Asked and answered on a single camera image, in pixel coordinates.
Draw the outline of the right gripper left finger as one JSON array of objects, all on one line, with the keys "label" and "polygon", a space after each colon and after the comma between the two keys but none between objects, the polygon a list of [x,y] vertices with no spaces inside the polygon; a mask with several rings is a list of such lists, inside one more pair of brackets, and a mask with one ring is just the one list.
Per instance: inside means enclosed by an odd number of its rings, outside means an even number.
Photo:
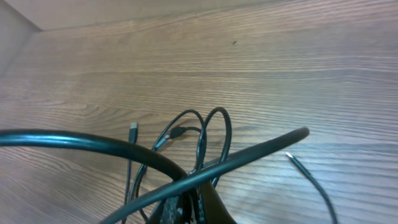
[{"label": "right gripper left finger", "polygon": [[193,222],[193,214],[192,196],[178,195],[161,201],[146,224],[190,224]]}]

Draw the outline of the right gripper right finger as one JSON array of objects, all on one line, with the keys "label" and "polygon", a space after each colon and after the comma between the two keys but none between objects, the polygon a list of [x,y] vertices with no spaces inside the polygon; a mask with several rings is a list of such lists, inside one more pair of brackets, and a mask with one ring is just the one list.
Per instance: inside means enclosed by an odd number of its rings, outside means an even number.
[{"label": "right gripper right finger", "polygon": [[207,224],[236,224],[211,182],[201,184],[199,191]]}]

